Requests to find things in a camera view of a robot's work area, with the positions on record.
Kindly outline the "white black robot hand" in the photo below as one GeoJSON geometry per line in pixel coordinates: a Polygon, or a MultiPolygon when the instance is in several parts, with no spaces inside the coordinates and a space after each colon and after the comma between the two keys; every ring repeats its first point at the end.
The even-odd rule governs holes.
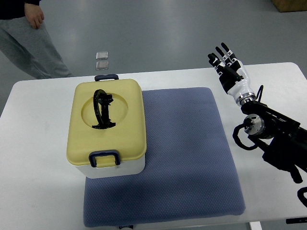
{"type": "Polygon", "coordinates": [[[254,91],[250,88],[250,78],[243,63],[236,57],[232,50],[221,43],[221,48],[216,47],[215,53],[208,55],[209,63],[219,75],[219,81],[224,91],[233,97],[238,106],[256,100],[254,91]]]}

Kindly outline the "bystander bare hand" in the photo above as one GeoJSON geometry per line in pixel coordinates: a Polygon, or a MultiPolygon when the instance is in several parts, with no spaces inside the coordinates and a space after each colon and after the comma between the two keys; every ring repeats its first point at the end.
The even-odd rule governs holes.
{"type": "Polygon", "coordinates": [[[39,29],[44,21],[44,13],[41,10],[40,6],[25,3],[24,4],[24,13],[27,21],[34,29],[39,29]]]}

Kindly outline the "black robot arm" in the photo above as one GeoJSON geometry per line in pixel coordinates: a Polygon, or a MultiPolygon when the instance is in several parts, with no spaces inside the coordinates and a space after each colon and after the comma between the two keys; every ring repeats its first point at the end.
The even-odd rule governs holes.
{"type": "Polygon", "coordinates": [[[262,91],[261,86],[255,99],[243,101],[241,111],[246,118],[234,128],[233,139],[244,150],[260,148],[265,162],[289,172],[300,184],[299,170],[307,170],[307,131],[299,122],[261,103],[262,91]]]}

